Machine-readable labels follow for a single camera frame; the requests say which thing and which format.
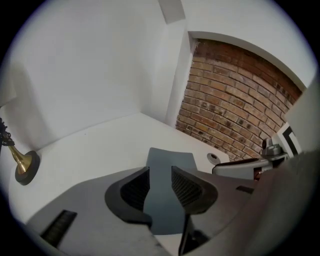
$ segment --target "brass horn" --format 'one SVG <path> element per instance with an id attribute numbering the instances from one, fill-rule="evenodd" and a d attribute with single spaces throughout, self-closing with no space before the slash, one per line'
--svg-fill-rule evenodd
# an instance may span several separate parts
<path id="1" fill-rule="evenodd" d="M 14 141 L 11 139 L 11 134 L 6 131 L 6 128 L 5 123 L 2 122 L 2 119 L 0 118 L 0 150 L 1 145 L 7 146 L 10 149 L 13 159 L 17 163 L 15 168 L 15 179 L 20 184 L 27 185 L 37 174 L 40 166 L 40 157 L 35 151 L 22 154 L 17 150 Z"/>

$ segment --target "gray panel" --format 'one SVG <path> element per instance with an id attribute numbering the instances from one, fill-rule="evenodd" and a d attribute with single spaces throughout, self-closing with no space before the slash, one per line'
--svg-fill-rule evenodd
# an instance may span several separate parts
<path id="1" fill-rule="evenodd" d="M 215 166 L 212 173 L 225 177 L 233 177 L 238 179 L 254 179 L 254 169 L 255 168 L 267 168 L 272 169 L 272 162 L 260 158 L 257 161 L 231 164 L 231 165 L 221 165 Z"/>
<path id="2" fill-rule="evenodd" d="M 319 180 L 319 154 L 301 154 L 264 172 L 251 198 L 230 224 L 186 256 L 269 253 L 290 234 L 304 213 Z"/>
<path id="3" fill-rule="evenodd" d="M 79 183 L 37 212 L 27 223 L 41 234 L 62 210 L 77 216 L 58 249 L 67 255 L 168 256 L 146 225 L 128 224 L 105 203 L 107 188 L 140 170 L 136 168 Z"/>
<path id="4" fill-rule="evenodd" d="M 154 235 L 182 234 L 185 210 L 172 189 L 171 167 L 197 169 L 192 153 L 150 148 L 146 166 L 150 167 L 150 190 L 143 212 L 152 218 Z"/>
<path id="5" fill-rule="evenodd" d="M 254 180 L 224 177 L 201 171 L 188 171 L 212 184 L 218 190 L 214 204 L 203 214 L 192 215 L 194 228 L 204 232 L 209 238 L 225 228 L 251 198 L 251 194 L 237 190 L 239 186 L 255 188 Z"/>

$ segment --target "curved brick wall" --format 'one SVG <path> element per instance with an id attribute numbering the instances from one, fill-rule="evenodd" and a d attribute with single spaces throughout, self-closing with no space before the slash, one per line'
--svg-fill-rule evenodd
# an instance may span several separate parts
<path id="1" fill-rule="evenodd" d="M 199 40 L 176 128 L 229 155 L 258 157 L 301 95 L 279 69 L 231 44 Z"/>

